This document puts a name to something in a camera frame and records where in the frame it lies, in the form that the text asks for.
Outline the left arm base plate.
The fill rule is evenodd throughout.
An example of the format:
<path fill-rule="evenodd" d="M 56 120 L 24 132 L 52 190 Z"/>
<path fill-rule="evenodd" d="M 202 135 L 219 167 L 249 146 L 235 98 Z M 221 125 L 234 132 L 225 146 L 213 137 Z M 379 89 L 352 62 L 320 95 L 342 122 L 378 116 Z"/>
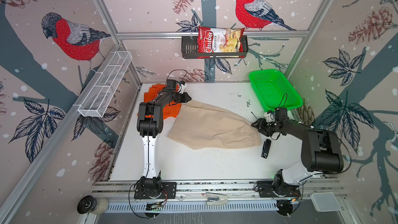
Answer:
<path fill-rule="evenodd" d="M 158 189 L 144 188 L 136 186 L 134 190 L 135 200 L 166 200 L 175 199 L 177 190 L 176 182 L 163 182 Z"/>

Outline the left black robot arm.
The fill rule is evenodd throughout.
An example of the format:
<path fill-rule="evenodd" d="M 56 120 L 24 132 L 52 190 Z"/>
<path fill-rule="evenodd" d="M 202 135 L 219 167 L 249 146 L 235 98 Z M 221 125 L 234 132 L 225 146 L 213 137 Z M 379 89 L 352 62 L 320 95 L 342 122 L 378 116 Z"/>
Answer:
<path fill-rule="evenodd" d="M 161 172 L 158 166 L 157 140 L 163 130 L 164 119 L 176 118 L 182 103 L 191 100 L 184 91 L 185 85 L 176 86 L 156 84 L 144 93 L 144 101 L 139 105 L 137 130 L 144 145 L 143 176 L 138 183 L 138 190 L 147 194 L 162 192 Z"/>

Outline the beige shorts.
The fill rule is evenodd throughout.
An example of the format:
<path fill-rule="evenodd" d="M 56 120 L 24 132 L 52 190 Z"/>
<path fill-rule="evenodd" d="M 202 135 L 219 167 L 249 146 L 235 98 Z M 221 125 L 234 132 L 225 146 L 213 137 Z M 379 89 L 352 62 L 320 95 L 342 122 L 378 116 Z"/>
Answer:
<path fill-rule="evenodd" d="M 181 107 L 168 138 L 194 150 L 245 149 L 261 144 L 259 132 L 245 118 L 198 101 Z"/>

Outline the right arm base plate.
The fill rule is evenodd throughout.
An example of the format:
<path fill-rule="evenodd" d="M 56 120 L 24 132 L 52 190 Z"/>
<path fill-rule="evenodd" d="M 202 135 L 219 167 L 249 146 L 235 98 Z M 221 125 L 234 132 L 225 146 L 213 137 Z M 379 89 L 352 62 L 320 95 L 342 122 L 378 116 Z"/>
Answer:
<path fill-rule="evenodd" d="M 254 190 L 259 193 L 260 198 L 300 198 L 302 196 L 299 186 L 289 185 L 284 182 L 278 185 L 274 181 L 258 181 Z"/>

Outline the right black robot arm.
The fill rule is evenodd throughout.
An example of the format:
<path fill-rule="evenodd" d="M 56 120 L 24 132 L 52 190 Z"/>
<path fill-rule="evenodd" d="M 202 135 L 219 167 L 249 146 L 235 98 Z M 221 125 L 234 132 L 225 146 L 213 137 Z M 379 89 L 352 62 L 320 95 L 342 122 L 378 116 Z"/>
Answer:
<path fill-rule="evenodd" d="M 331 131 L 314 129 L 290 119 L 268 122 L 260 118 L 251 126 L 269 138 L 274 133 L 280 133 L 302 141 L 301 160 L 287 169 L 280 169 L 274 176 L 273 189 L 277 194 L 296 190 L 300 183 L 315 174 L 338 174 L 343 171 L 340 141 Z"/>

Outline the orange shorts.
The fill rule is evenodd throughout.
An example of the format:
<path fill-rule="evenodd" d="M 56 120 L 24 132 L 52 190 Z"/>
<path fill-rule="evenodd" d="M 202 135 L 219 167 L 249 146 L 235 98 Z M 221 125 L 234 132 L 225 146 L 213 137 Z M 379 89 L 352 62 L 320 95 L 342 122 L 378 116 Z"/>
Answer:
<path fill-rule="evenodd" d="M 144 100 L 138 109 L 138 122 L 148 120 L 160 123 L 168 117 L 177 117 L 181 103 L 172 101 L 173 91 L 165 90 L 165 86 L 166 84 L 155 84 L 144 93 Z"/>

